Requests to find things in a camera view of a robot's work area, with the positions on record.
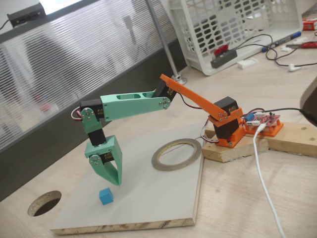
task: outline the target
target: white usb cable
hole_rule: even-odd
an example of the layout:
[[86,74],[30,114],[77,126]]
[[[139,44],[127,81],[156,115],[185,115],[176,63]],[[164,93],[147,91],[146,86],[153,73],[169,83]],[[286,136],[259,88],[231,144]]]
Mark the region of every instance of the white usb cable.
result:
[[271,200],[271,198],[270,198],[270,196],[269,196],[269,193],[268,193],[268,191],[267,191],[266,185],[265,185],[265,183],[264,183],[264,180],[263,180],[263,177],[262,177],[262,173],[261,173],[261,171],[260,171],[260,164],[259,164],[259,156],[258,156],[256,138],[257,138],[258,134],[259,134],[261,131],[264,130],[265,127],[266,127],[266,124],[265,124],[265,123],[262,123],[262,124],[258,127],[258,129],[257,129],[257,131],[256,131],[256,133],[255,133],[255,135],[254,135],[254,137],[253,137],[254,153],[255,153],[255,156],[256,156],[256,162],[257,162],[257,168],[258,168],[258,173],[259,173],[260,181],[261,181],[261,183],[262,183],[263,190],[264,190],[264,193],[265,193],[265,195],[266,195],[267,201],[268,201],[268,203],[269,203],[269,205],[270,205],[270,207],[271,207],[271,209],[272,209],[272,212],[273,212],[273,215],[274,215],[274,218],[275,218],[275,221],[276,221],[276,225],[277,225],[278,231],[280,232],[282,238],[286,238],[286,235],[285,235],[285,233],[284,233],[284,231],[283,231],[283,228],[282,228],[282,226],[281,226],[281,223],[280,223],[280,221],[279,221],[277,212],[276,212],[276,210],[275,210],[275,208],[274,208],[274,205],[273,205],[273,203],[272,203],[272,200]]

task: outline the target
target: mint green arm segment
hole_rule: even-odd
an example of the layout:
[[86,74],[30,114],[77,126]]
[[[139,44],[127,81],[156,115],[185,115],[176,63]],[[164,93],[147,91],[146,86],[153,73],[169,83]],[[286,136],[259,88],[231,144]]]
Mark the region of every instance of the mint green arm segment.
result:
[[145,92],[101,96],[105,120],[117,120],[169,108],[168,98],[152,98],[153,94],[154,92]]
[[[101,155],[112,155],[117,165],[117,169],[111,162],[102,163]],[[106,143],[100,146],[93,146],[91,142],[87,143],[85,150],[86,158],[93,167],[96,174],[120,186],[122,183],[122,151],[115,136],[106,137]]]
[[85,108],[81,112],[81,116],[83,118],[84,130],[87,134],[103,128],[101,122],[97,120],[95,113],[92,109]]

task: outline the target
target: circular hole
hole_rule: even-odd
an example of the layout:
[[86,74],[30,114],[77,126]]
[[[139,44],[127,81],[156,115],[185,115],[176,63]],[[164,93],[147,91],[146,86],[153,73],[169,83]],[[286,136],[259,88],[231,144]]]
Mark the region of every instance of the circular hole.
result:
[[28,209],[28,215],[37,217],[53,209],[60,201],[60,191],[51,191],[37,198]]

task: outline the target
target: white plastic basket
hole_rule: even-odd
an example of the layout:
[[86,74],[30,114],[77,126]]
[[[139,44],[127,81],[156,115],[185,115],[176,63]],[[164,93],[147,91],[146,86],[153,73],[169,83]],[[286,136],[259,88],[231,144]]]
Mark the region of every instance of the white plastic basket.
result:
[[[212,68],[214,51],[223,45],[232,49],[259,34],[269,34],[278,41],[303,29],[296,0],[170,0],[169,7],[187,64],[205,75],[215,74],[262,49],[244,47],[237,50],[237,58]],[[260,36],[246,44],[254,42],[269,45],[271,39]]]

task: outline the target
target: white board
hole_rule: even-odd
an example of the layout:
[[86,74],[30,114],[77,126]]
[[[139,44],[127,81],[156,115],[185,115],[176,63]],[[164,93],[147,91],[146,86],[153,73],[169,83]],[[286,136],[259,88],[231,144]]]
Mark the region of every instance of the white board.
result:
[[[166,172],[153,168],[152,155],[173,140],[198,138],[202,126],[196,124],[119,141],[123,153],[120,187],[98,176],[87,161],[86,175],[62,207],[51,230],[64,235],[194,225],[203,157],[180,170]],[[192,154],[189,149],[181,146],[165,154],[161,162],[184,161]],[[99,191],[107,187],[112,191],[113,202],[103,206]]]

